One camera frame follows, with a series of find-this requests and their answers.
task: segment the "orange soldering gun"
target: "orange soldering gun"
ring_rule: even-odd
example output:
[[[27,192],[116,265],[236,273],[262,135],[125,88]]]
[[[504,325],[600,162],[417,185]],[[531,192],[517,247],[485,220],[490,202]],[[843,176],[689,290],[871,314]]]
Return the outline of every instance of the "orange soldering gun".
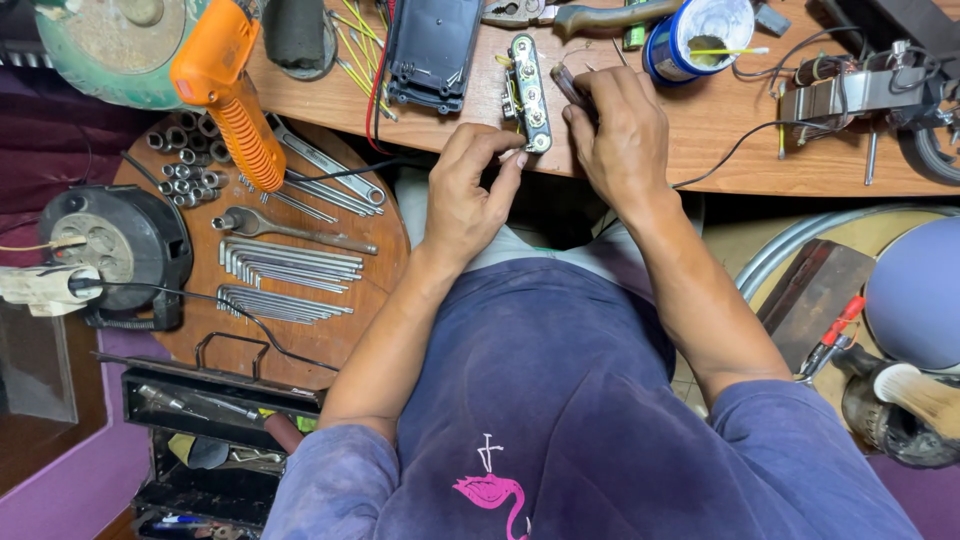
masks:
[[[240,172],[272,192],[283,185],[287,159],[245,69],[259,30],[247,7],[210,0],[170,64],[170,80],[180,99],[210,113]]]

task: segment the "pink flamingo print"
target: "pink flamingo print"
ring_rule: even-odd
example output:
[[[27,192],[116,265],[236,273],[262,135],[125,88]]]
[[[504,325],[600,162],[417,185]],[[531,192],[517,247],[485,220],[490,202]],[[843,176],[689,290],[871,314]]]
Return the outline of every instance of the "pink flamingo print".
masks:
[[[466,477],[464,479],[457,479],[452,487],[460,493],[463,493],[470,499],[474,504],[480,506],[481,508],[486,508],[488,510],[493,510],[494,508],[499,507],[503,504],[513,493],[516,496],[516,501],[514,502],[514,507],[510,510],[510,516],[507,518],[507,540],[527,540],[527,536],[530,531],[530,520],[527,519],[527,532],[519,538],[514,538],[511,529],[514,525],[514,519],[516,515],[520,512],[520,509],[523,507],[523,488],[520,487],[520,484],[515,480],[511,479],[502,479],[495,475],[492,471],[493,467],[491,465],[491,450],[503,450],[502,446],[490,446],[490,438],[492,435],[489,433],[484,433],[484,436],[487,438],[487,446],[485,448],[478,448],[477,452],[480,453],[480,458],[483,459],[484,468],[487,469],[487,475],[485,477]]]

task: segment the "navy blue t-shirt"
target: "navy blue t-shirt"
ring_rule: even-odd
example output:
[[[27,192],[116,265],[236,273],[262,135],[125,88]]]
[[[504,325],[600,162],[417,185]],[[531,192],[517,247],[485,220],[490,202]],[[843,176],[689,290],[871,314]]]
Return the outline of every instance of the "navy blue t-shirt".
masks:
[[[919,538],[833,409],[792,382],[671,391],[654,308],[552,258],[453,286],[396,450],[339,426],[291,456],[264,538]]]

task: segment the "hand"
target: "hand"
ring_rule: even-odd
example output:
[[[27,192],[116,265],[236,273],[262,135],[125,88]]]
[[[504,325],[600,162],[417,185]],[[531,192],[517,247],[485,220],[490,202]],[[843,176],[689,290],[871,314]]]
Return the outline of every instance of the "hand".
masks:
[[[420,244],[424,251],[459,267],[459,272],[490,245],[507,222],[528,155],[521,151],[507,158],[490,192],[480,187],[480,173],[494,156],[525,143],[523,135],[492,126],[457,127],[430,171],[426,229]]]
[[[621,66],[583,73],[574,84],[593,96],[600,113],[594,129],[582,109],[564,109],[577,158],[597,194],[622,215],[672,191],[666,183],[669,125],[650,76]]]

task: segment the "solder paste tin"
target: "solder paste tin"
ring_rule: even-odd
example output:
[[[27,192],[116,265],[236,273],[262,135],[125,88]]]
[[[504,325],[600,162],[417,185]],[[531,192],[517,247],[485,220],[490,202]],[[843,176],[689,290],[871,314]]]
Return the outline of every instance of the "solder paste tin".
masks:
[[[689,0],[663,19],[644,47],[643,67],[654,83],[685,85],[722,71],[739,55],[694,55],[690,50],[745,49],[754,36],[750,0]]]

